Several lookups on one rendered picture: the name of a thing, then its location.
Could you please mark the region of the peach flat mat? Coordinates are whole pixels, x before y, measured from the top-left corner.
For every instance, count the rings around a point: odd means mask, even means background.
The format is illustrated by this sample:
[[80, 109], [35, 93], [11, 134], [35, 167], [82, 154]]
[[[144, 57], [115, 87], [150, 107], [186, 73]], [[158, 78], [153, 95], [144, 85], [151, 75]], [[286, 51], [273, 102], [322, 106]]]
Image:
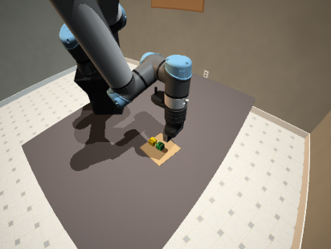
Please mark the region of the peach flat mat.
[[156, 149], [156, 145], [152, 146], [149, 142], [145, 143], [140, 148], [157, 164], [162, 165], [165, 161], [167, 161], [170, 157], [172, 157], [180, 148], [175, 145], [172, 141], [168, 141], [167, 143], [163, 141], [163, 134], [160, 133], [155, 136], [157, 139], [157, 143], [160, 141], [165, 144], [165, 148], [160, 151]]

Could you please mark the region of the yellow die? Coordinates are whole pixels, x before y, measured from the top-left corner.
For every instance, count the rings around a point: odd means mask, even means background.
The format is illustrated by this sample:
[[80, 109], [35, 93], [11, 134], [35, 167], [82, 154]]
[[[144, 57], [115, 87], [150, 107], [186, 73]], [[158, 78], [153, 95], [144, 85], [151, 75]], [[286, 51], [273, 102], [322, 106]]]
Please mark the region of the yellow die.
[[157, 144], [157, 139], [155, 139], [154, 137], [151, 137], [149, 139], [149, 144], [152, 146], [155, 146]]

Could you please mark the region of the green die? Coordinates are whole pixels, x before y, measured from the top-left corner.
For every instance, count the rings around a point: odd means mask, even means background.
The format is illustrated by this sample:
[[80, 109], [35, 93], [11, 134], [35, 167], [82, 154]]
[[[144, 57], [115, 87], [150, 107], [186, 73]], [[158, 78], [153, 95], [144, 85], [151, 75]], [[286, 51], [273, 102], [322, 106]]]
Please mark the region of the green die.
[[159, 141], [159, 142], [156, 144], [156, 149], [162, 151], [164, 148], [165, 148], [165, 144], [164, 144], [164, 143], [162, 143], [162, 142]]

